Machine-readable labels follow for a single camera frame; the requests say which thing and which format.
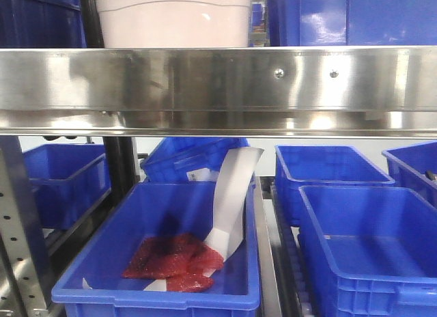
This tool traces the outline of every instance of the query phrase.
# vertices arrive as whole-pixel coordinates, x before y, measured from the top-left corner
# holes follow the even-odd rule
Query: blue plastic crate
[[[350,146],[276,146],[275,186],[285,218],[299,226],[303,185],[393,186],[395,181]]]
[[[425,177],[430,170],[437,174],[437,141],[385,150],[389,173],[400,187],[408,187],[437,207],[437,184]]]
[[[274,0],[281,46],[435,45],[437,0]]]
[[[245,146],[244,138],[167,137],[140,166],[151,182],[189,182],[192,171],[219,171],[229,149]]]
[[[144,238],[212,227],[213,182],[138,184],[100,228],[53,288],[68,317],[249,317],[259,306],[259,271],[253,190],[246,199],[245,238],[214,285],[202,293],[150,292],[147,279],[123,279],[123,270]],[[84,290],[85,278],[93,290]]]
[[[46,144],[24,160],[44,228],[67,230],[111,187],[103,145]]]
[[[437,316],[437,211],[400,187],[302,187],[320,317]]]
[[[0,0],[0,48],[86,47],[79,0]]]

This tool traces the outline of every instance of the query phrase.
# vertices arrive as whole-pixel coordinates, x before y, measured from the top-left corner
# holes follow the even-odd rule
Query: tuna slice
[[[205,243],[201,243],[190,262],[188,272],[193,274],[203,274],[208,271],[218,271],[223,268],[223,257],[221,254]]]
[[[125,278],[164,279],[186,273],[201,242],[190,234],[146,239],[124,271]]]
[[[182,274],[167,279],[167,291],[202,292],[214,284],[212,278],[202,274]]]
[[[123,272],[125,278],[167,279],[167,290],[201,292],[214,280],[203,274],[223,268],[223,257],[191,234],[144,240]]]

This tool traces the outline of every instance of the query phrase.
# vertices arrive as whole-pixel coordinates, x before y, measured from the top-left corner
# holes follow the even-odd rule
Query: metal shelf rail
[[[430,138],[436,68],[437,46],[0,50],[0,135]],[[18,142],[0,143],[0,316],[48,316],[55,277],[25,174],[12,172]],[[299,316],[274,219],[257,205],[264,315]]]

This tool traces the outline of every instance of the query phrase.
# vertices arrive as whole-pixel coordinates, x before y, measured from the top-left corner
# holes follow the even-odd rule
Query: black pole
[[[88,48],[103,48],[102,28],[94,0],[81,0],[85,39]],[[131,137],[103,137],[107,153],[113,203],[118,204],[137,182],[134,145]]]

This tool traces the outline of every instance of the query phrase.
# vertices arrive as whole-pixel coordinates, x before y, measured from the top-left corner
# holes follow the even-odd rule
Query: white bucket
[[[251,0],[96,0],[105,47],[246,47]]]

